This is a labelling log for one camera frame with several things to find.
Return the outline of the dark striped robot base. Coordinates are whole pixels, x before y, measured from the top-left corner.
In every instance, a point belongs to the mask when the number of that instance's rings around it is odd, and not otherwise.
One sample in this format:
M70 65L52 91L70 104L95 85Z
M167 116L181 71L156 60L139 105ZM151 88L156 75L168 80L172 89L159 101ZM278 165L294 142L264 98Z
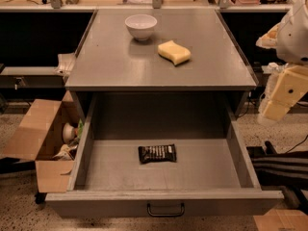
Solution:
M246 148L259 183L280 188L291 208L308 214L308 151L277 153L269 141L266 147Z

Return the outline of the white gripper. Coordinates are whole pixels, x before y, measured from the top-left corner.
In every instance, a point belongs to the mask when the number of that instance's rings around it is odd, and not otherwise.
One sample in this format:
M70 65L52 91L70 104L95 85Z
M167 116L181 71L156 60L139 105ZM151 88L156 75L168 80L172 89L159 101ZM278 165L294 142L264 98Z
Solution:
M279 24L259 37L256 45L275 49L288 64L270 75L259 106L259 123L276 123L308 92L308 0L296 0Z

